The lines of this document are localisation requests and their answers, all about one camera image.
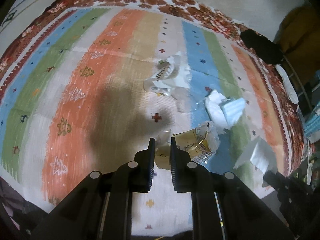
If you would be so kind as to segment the black cloth on bed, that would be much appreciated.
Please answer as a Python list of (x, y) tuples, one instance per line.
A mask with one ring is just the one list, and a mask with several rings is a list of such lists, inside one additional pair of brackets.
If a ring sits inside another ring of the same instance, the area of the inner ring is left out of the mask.
[(280, 64), (284, 59), (279, 47), (271, 42), (263, 35), (257, 34), (252, 29), (247, 29), (240, 33), (244, 45), (248, 49), (253, 49), (256, 55), (262, 59), (266, 64)]

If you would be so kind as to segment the white tissue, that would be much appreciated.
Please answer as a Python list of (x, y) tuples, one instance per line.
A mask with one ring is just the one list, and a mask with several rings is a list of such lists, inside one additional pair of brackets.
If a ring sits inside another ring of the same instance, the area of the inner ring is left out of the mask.
[(207, 113), (219, 134), (223, 134), (225, 129), (229, 129), (226, 117), (220, 106), (221, 103), (224, 103), (226, 100), (227, 98), (217, 90), (212, 90), (204, 100)]

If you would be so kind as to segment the clear plastic bag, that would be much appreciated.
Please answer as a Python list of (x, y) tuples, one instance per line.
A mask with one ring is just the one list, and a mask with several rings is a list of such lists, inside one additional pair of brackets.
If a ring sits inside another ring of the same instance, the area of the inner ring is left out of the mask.
[(171, 96), (176, 100), (176, 106), (181, 113), (196, 111), (201, 104), (201, 97), (189, 88), (176, 87)]

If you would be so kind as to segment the red floral blanket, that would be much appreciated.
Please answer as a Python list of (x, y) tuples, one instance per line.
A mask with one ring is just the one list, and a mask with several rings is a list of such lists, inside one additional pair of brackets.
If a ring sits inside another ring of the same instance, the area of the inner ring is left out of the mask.
[[(39, 49), (40, 44), (49, 39), (49, 35), (57, 30), (65, 20), (63, 13), (67, 9), (76, 11), (96, 5), (119, 6), (128, 8), (136, 5), (139, 9), (151, 9), (163, 12), (166, 15), (179, 17), (192, 23), (198, 23), (205, 30), (212, 30), (221, 34), (227, 40), (245, 48), (240, 38), (240, 32), (248, 28), (241, 22), (231, 19), (221, 11), (207, 7), (194, 0), (56, 0), (8, 46), (1, 57), (1, 98), (3, 99), (18, 74), (31, 63), (31, 56)], [(269, 81), (265, 87), (268, 89), (273, 101), (275, 112), (283, 115), (279, 120), (282, 127), (283, 144), (286, 153), (287, 172), (296, 170), (303, 160), (304, 141), (302, 136), (302, 124), (294, 113), (297, 106), (292, 103), (285, 94), (284, 85), (274, 65), (267, 64), (257, 54), (253, 54), (259, 64), (264, 68), (261, 74), (263, 82)]]

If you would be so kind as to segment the yellow snack wrapper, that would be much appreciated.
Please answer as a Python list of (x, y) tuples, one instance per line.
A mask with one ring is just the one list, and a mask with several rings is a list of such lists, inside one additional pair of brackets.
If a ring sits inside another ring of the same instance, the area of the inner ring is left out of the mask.
[(192, 161), (206, 163), (217, 152), (220, 139), (212, 121), (205, 121), (198, 127), (174, 134), (171, 130), (161, 132), (156, 139), (155, 163), (158, 168), (170, 170), (171, 139), (177, 148), (189, 153)]

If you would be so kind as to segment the mustard brown hanging garment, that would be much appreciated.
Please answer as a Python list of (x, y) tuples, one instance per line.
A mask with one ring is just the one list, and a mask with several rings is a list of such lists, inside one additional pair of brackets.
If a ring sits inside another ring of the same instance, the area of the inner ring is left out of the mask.
[(291, 10), (279, 26), (278, 44), (306, 84), (319, 70), (319, 13), (309, 5)]

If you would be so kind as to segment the light blue face mask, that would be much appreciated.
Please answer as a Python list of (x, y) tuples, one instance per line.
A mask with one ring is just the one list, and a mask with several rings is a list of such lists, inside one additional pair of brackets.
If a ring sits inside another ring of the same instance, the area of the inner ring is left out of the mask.
[(234, 126), (240, 119), (245, 109), (246, 102), (243, 98), (226, 98), (220, 103), (228, 127)]

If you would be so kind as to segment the striped colourful bed sheet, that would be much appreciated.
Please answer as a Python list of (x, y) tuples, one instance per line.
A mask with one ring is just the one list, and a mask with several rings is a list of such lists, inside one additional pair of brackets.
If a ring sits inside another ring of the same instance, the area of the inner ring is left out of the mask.
[[(233, 166), (261, 137), (288, 175), (279, 120), (253, 53), (199, 24), (153, 10), (90, 7), (65, 20), (40, 44), (1, 99), (1, 207), (24, 238), (89, 172), (108, 173), (133, 159), (151, 137), (209, 121), (205, 98), (217, 90), (243, 98), (239, 121), (219, 136), (203, 165)], [(181, 113), (172, 96), (146, 92), (143, 81), (181, 51), (200, 107)]]

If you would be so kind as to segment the white torn paper wrapper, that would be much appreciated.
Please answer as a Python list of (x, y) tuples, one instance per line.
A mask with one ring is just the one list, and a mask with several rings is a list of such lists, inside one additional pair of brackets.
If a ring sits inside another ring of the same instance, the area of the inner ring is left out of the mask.
[(236, 160), (233, 168), (238, 169), (245, 163), (251, 163), (259, 169), (263, 175), (267, 172), (277, 174), (277, 158), (272, 147), (261, 137), (256, 137), (244, 148), (242, 154)]

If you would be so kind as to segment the white natural printed bag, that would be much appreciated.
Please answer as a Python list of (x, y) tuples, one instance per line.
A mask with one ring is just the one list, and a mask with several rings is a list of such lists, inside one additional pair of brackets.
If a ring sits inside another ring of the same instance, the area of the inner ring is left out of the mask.
[(181, 51), (158, 64), (159, 69), (143, 81), (146, 92), (172, 96), (190, 89), (191, 68)]

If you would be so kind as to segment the white rolled pillow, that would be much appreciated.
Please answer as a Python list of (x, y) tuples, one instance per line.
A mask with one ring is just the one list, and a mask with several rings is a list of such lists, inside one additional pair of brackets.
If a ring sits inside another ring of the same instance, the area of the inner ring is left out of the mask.
[(284, 86), (287, 97), (293, 104), (297, 105), (299, 103), (299, 99), (287, 73), (285, 72), (284, 68), (279, 64), (276, 64), (276, 70), (282, 79), (282, 84)]

